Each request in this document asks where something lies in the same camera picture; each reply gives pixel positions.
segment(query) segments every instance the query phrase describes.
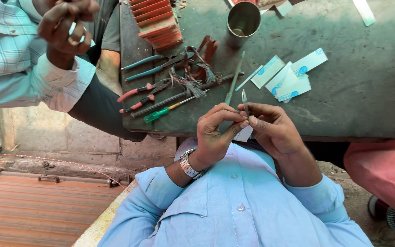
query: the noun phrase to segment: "corrugated metal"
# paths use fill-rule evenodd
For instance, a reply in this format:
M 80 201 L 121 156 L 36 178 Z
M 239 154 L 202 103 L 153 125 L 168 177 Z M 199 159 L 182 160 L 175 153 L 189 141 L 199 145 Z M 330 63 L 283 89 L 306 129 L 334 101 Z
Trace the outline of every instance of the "corrugated metal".
M 123 191 L 106 180 L 0 173 L 0 247 L 71 246 Z

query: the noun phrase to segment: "workbench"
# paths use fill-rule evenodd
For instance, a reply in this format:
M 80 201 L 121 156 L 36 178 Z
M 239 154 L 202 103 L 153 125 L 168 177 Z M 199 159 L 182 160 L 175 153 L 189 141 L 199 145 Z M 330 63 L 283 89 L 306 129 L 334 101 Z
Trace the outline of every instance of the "workbench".
M 225 44 L 227 2 L 187 0 L 187 7 L 177 12 L 184 37 L 180 46 L 198 47 L 206 34 L 218 40 L 219 47 L 211 66 L 219 75 L 234 73 L 240 53 L 245 50 L 241 69 L 245 76 L 239 77 L 236 87 L 274 55 L 285 63 L 296 62 L 323 48 L 329 60 L 307 72 L 312 87 L 309 92 L 285 104 L 278 102 L 265 87 L 259 90 L 248 82 L 242 87 L 248 100 L 281 106 L 304 137 L 395 138 L 395 1 L 367 1 L 376 17 L 376 22 L 369 27 L 365 27 L 351 0 L 291 1 L 294 8 L 285 17 L 273 10 L 266 12 L 257 33 L 242 48 L 233 50 Z M 138 37 L 138 27 L 129 6 L 122 4 L 121 9 L 121 63 L 126 66 L 153 55 L 154 51 Z M 167 53 L 175 54 L 176 51 L 172 49 Z M 167 78 L 168 70 L 164 70 L 152 77 L 124 81 L 165 61 L 123 72 L 123 91 Z M 125 113 L 123 125 L 136 132 L 193 136 L 198 118 L 224 101 L 229 86 L 225 83 L 213 87 L 206 97 L 193 99 L 151 123 L 145 123 L 144 116 L 133 119 Z M 182 91 L 181 87 L 163 90 L 156 94 L 155 102 Z M 232 107 L 241 104 L 241 92 L 234 92 Z M 139 93 L 126 99 L 125 108 L 146 95 L 147 92 Z M 228 125 L 224 123 L 221 130 Z

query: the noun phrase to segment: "pliers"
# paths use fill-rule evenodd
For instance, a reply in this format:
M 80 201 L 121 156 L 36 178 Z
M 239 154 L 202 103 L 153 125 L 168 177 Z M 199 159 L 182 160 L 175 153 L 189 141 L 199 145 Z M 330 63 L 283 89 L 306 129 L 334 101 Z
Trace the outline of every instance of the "pliers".
M 140 108 L 142 105 L 144 105 L 145 103 L 149 102 L 149 101 L 154 101 L 155 100 L 155 96 L 154 94 L 163 90 L 164 88 L 166 88 L 169 84 L 171 84 L 171 79 L 167 78 L 167 79 L 163 79 L 153 85 L 151 85 L 150 83 L 147 83 L 145 87 L 140 87 L 140 88 L 135 88 L 130 90 L 129 92 L 126 92 L 125 94 L 123 94 L 120 98 L 117 99 L 117 102 L 122 102 L 125 98 L 134 95 L 136 93 L 139 92 L 143 92 L 143 91 L 148 91 L 148 90 L 152 90 L 152 92 L 150 92 L 150 95 L 146 96 L 145 98 L 143 98 L 142 100 L 140 100 L 140 102 L 138 102 L 135 105 L 132 105 L 129 108 L 126 109 L 121 109 L 120 113 L 124 113 L 124 112 L 130 112 L 132 110 L 138 109 Z
M 146 72 L 139 73 L 138 75 L 126 78 L 126 81 L 132 81 L 132 80 L 141 78 L 143 76 L 148 76 L 148 75 L 155 74 L 156 72 L 159 72 L 159 71 L 163 70 L 165 67 L 170 66 L 170 65 L 172 65 L 174 63 L 177 63 L 177 62 L 181 61 L 182 59 L 184 59 L 185 53 L 186 53 L 186 51 L 181 49 L 176 56 L 165 57 L 163 55 L 154 55 L 154 56 L 145 58 L 145 59 L 143 59 L 143 60 L 141 60 L 139 62 L 136 62 L 134 64 L 131 64 L 129 66 L 126 66 L 124 68 L 121 68 L 121 70 L 133 69 L 133 68 L 135 68 L 135 67 L 137 67 L 137 66 L 139 66 L 141 64 L 145 64 L 146 62 L 155 61 L 155 60 L 158 60 L 158 59 L 166 59 L 166 58 L 168 58 L 168 61 L 166 63 L 164 63 L 163 65 L 161 65 L 161 66 L 155 67 L 155 68 L 153 68 L 151 70 L 148 70 Z

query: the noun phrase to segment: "red-handled pliers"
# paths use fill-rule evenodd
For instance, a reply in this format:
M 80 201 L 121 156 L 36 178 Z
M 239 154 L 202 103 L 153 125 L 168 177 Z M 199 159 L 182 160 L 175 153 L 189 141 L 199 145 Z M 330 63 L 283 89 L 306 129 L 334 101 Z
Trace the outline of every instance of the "red-handled pliers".
M 129 108 L 121 109 L 120 113 L 130 112 L 132 110 L 140 108 L 145 103 L 147 103 L 151 100 L 154 101 L 155 100 L 154 94 L 161 91 L 162 89 L 166 88 L 170 84 L 170 82 L 171 82 L 170 78 L 167 78 L 167 79 L 163 79 L 153 85 L 151 85 L 150 83 L 147 83 L 145 87 L 135 88 L 135 89 L 130 90 L 129 92 L 126 92 L 120 98 L 117 99 L 117 102 L 122 102 L 125 98 L 127 98 L 133 94 L 153 89 L 150 95 L 146 96 L 145 98 L 140 100 L 140 102 L 138 102 L 135 105 L 132 105 Z

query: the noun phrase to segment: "wristwatch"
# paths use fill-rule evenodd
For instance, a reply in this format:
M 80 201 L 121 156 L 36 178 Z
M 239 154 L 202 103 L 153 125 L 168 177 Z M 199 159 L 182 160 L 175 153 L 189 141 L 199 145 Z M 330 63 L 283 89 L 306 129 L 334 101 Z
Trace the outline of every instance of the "wristwatch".
M 192 154 L 194 151 L 196 151 L 196 149 L 191 148 L 191 149 L 187 150 L 185 153 L 181 154 L 181 158 L 179 159 L 179 162 L 180 162 L 182 170 L 184 170 L 185 174 L 190 176 L 192 179 L 196 180 L 204 174 L 204 171 L 195 171 L 193 168 L 191 168 L 191 165 L 188 162 L 188 156 L 190 154 Z

